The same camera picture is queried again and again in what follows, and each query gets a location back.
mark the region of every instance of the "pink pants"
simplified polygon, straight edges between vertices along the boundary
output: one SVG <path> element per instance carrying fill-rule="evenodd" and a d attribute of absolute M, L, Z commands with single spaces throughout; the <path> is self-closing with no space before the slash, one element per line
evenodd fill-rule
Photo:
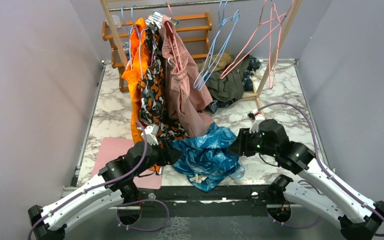
<path fill-rule="evenodd" d="M 162 18 L 161 30 L 164 38 L 162 44 L 162 56 L 165 59 L 171 58 L 171 62 L 175 63 L 173 52 L 170 46 L 165 22 L 170 24 L 173 30 L 173 36 L 176 38 L 178 51 L 181 56 L 181 63 L 183 69 L 177 71 L 176 67 L 170 67 L 170 73 L 167 72 L 167 84 L 165 88 L 166 104 L 168 115 L 171 119 L 179 119 L 180 124 L 184 127 L 186 132 L 191 137 L 200 137 L 207 134 L 210 125 L 214 122 L 213 119 L 202 112 L 205 107 L 213 101 L 207 86 L 203 86 L 201 91 L 194 89 L 194 81 L 197 76 L 198 66 L 192 56 L 186 49 L 182 39 L 179 37 L 175 30 L 175 26 L 171 23 L 167 16 Z M 177 56 L 176 46 L 173 42 L 174 53 Z"/>

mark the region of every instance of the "crumpled blue jacket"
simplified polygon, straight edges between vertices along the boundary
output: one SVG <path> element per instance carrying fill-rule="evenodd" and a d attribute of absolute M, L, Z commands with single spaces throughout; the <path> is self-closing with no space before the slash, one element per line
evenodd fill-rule
<path fill-rule="evenodd" d="M 235 140 L 236 135 L 228 127 L 213 123 L 206 135 L 172 142 L 174 148 L 184 153 L 173 167 L 185 174 L 192 185 L 209 192 L 239 168 L 239 157 L 227 151 Z M 201 183 L 191 181 L 195 174 L 207 179 Z"/>

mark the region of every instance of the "pink board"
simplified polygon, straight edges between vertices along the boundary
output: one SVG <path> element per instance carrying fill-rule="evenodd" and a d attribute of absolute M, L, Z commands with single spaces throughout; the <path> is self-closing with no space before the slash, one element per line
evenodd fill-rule
<path fill-rule="evenodd" d="M 92 170 L 92 176 L 97 174 L 100 169 L 105 167 L 109 161 L 118 158 L 121 155 L 125 155 L 127 151 L 135 144 L 131 139 L 104 137 L 102 139 L 98 156 L 96 157 L 95 166 Z M 151 170 L 145 170 L 141 175 L 150 174 Z M 138 188 L 142 189 L 159 189 L 163 181 L 162 175 L 152 174 L 145 177 L 135 177 L 134 183 Z"/>

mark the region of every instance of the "wooden post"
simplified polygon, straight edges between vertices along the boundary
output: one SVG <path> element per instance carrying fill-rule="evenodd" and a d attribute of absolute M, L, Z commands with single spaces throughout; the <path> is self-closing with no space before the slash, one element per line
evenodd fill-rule
<path fill-rule="evenodd" d="M 293 1 L 292 7 L 290 9 L 289 14 L 286 16 L 286 19 L 285 19 L 286 22 L 285 22 L 285 24 L 282 28 L 282 32 L 280 34 L 279 51 L 285 42 L 286 36 L 289 33 L 289 29 L 291 29 L 292 23 L 295 20 L 295 16 L 297 15 L 298 10 L 300 9 L 302 2 L 303 2 L 303 0 Z M 269 69 L 272 69 L 273 65 L 275 64 L 273 60 L 276 59 L 277 54 L 278 54 L 278 52 L 277 52 L 277 49 L 275 48 L 273 50 L 273 52 L 271 53 L 271 59 L 272 59 L 272 61 L 270 62 L 271 64 L 267 65 L 267 67 L 265 68 L 264 75 L 262 76 L 262 79 L 261 79 L 259 86 L 258 86 L 258 89 L 256 91 L 257 98 L 260 97 L 260 94 L 263 91 L 263 87 L 266 84 L 267 79 L 269 78 Z"/>
<path fill-rule="evenodd" d="M 105 14 L 109 29 L 111 30 L 111 33 L 114 36 L 114 42 L 115 42 L 115 45 L 117 46 L 117 51 L 118 51 L 118 54 L 120 55 L 121 61 L 123 62 L 124 66 L 127 66 L 127 57 L 123 48 L 123 43 L 119 38 L 119 33 L 117 32 L 116 24 L 113 21 L 113 17 L 111 16 L 110 10 L 108 9 L 107 2 L 122 2 L 122 1 L 100 0 L 100 4 L 102 5 L 103 13 Z"/>

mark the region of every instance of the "marble tabletop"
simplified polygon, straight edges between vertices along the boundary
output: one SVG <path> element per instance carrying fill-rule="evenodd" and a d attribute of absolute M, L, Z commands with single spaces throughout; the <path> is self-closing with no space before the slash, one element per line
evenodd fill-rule
<path fill-rule="evenodd" d="M 263 76 L 267 64 L 263 62 L 253 77 L 255 87 L 258 87 L 259 78 Z M 268 81 L 260 96 L 263 105 L 274 102 L 287 102 L 297 105 L 308 113 L 303 92 L 297 77 L 294 63 L 282 62 L 276 66 L 275 85 L 269 89 Z M 229 127 L 235 134 L 240 128 L 250 128 L 251 122 L 247 113 L 257 107 L 255 101 L 239 101 L 227 108 L 219 108 L 211 114 L 219 126 Z M 90 178 L 95 160 L 105 137 L 131 139 L 132 103 L 128 92 L 119 90 L 119 72 L 107 64 L 102 80 L 99 97 L 96 103 L 84 156 L 78 176 L 77 186 L 82 186 Z M 276 119 L 286 130 L 291 141 L 301 142 L 314 150 L 310 128 L 304 117 L 289 106 L 275 105 L 264 110 L 266 118 Z M 269 163 L 275 163 L 274 158 L 264 158 Z M 261 161 L 258 155 L 241 157 L 239 162 L 245 167 L 245 175 L 241 179 L 227 177 L 220 185 L 262 185 L 270 184 L 279 174 L 287 175 L 293 179 L 299 176 L 289 171 L 270 166 Z M 190 186 L 186 176 L 178 173 L 172 166 L 165 166 L 162 174 L 162 186 Z"/>

